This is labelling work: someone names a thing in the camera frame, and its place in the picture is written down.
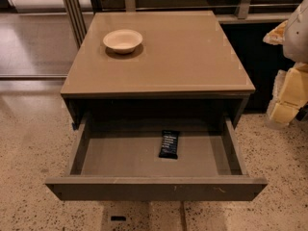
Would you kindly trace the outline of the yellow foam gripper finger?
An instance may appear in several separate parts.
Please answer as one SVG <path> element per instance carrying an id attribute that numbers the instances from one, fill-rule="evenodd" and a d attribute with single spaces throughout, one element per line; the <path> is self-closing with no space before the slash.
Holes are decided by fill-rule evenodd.
<path id="1" fill-rule="evenodd" d="M 281 22 L 263 37 L 263 42 L 271 45 L 282 44 L 284 41 L 284 32 L 288 21 Z"/>
<path id="2" fill-rule="evenodd" d="M 279 70 L 269 103 L 269 120 L 289 124 L 308 102 L 308 64 L 295 63 L 288 71 Z"/>

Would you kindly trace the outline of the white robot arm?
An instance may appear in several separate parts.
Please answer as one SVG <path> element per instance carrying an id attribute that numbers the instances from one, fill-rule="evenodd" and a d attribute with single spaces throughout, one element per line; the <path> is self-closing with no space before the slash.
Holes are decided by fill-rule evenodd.
<path id="1" fill-rule="evenodd" d="M 267 109 L 268 126 L 283 128 L 308 103 L 308 0 L 268 32 L 263 42 L 281 45 L 284 57 L 295 63 L 288 71 L 278 71 Z"/>

